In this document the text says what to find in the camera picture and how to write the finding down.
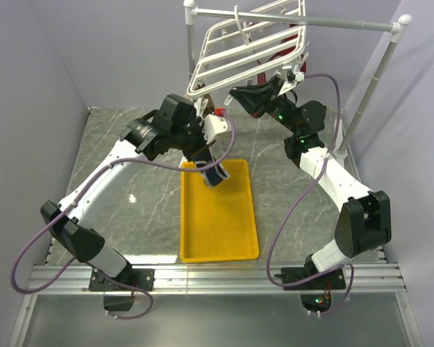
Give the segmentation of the navy blue underwear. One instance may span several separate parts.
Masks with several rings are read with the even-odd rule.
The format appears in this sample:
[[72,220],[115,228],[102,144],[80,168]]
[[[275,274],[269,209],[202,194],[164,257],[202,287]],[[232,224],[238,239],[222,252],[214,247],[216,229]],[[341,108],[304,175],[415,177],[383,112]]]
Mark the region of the navy blue underwear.
[[[202,168],[214,164],[217,161],[217,158],[208,148],[206,148],[198,153],[189,155],[187,160],[193,162],[197,168]],[[223,183],[230,177],[229,172],[221,163],[212,168],[201,171],[200,175],[204,179],[205,184],[210,188],[217,187],[220,183]]]

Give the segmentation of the white clip drying hanger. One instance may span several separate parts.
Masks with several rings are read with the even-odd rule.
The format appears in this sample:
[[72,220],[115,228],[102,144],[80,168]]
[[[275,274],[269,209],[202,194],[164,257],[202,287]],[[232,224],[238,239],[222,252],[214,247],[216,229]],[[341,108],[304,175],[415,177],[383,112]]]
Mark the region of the white clip drying hanger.
[[[195,42],[195,21],[198,6],[185,1],[185,23],[189,76],[186,94],[198,98],[204,94],[223,91],[233,86],[257,84],[257,75],[266,73],[267,80],[276,75],[283,81],[282,67],[307,62],[306,27],[294,23],[267,20],[266,16],[304,17],[304,1],[272,1],[253,9],[255,19],[245,19],[242,11],[234,7],[229,18],[217,22],[206,31],[200,48]],[[279,44],[281,39],[298,34],[296,40]],[[267,62],[274,53],[296,45],[285,57]]]

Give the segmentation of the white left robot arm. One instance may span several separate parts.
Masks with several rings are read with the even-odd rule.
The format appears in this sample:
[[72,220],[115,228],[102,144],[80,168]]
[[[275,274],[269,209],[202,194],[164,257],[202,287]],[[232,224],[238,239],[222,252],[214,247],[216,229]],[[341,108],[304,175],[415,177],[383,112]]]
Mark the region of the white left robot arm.
[[210,147],[232,128],[225,117],[204,116],[196,103],[167,95],[160,108],[127,123],[108,155],[76,189],[59,202],[44,203],[41,215],[50,234],[73,260],[91,266],[114,290],[134,286],[132,264],[95,230],[101,212],[141,165],[159,167],[157,157],[169,150],[181,151],[208,186],[217,186],[224,177]]

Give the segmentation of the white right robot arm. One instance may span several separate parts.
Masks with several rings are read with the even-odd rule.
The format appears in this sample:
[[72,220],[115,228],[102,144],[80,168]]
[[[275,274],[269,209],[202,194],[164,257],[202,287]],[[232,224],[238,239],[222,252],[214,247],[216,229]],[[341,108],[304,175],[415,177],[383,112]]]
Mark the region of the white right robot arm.
[[281,94],[283,81],[233,87],[229,94],[252,117],[268,114],[292,135],[284,140],[288,159],[311,176],[339,210],[333,240],[309,255],[298,279],[281,284],[285,290],[322,289],[330,275],[359,254],[391,241],[391,203],[384,191],[374,192],[356,180],[319,138],[325,128],[326,107],[312,100],[302,106]]

